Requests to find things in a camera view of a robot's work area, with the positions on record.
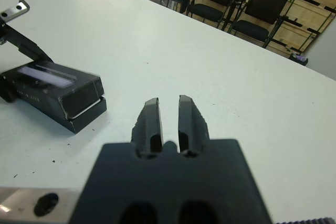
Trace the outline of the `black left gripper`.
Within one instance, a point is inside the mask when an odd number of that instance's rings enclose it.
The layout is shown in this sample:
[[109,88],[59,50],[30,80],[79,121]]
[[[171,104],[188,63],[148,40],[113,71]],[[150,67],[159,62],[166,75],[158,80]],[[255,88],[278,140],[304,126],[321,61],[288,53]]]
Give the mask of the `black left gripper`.
[[6,24],[28,11],[29,4],[25,0],[19,0],[16,5],[1,12],[1,45],[7,42],[14,45],[19,52],[30,58],[34,63],[53,62],[36,43]]

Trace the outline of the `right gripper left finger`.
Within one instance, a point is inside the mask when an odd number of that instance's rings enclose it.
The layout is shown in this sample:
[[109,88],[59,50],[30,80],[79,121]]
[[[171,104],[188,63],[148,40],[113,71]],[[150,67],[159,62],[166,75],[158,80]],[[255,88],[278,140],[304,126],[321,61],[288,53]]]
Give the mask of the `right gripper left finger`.
[[132,129],[131,143],[138,157],[155,157],[163,148],[159,99],[147,100]]

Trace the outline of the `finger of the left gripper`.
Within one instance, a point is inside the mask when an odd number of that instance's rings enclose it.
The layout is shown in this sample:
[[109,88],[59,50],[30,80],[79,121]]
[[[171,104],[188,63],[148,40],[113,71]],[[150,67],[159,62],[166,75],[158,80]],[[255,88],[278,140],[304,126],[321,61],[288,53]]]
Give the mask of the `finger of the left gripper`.
[[15,96],[9,91],[1,91],[0,96],[7,103],[12,103],[15,100]]

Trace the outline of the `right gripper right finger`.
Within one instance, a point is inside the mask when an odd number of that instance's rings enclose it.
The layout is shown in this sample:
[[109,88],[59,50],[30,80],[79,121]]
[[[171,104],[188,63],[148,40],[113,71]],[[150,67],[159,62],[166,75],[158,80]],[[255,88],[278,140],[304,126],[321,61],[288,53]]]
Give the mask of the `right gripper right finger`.
[[180,95],[178,107],[180,152],[184,156],[198,156],[209,140],[207,123],[191,97]]

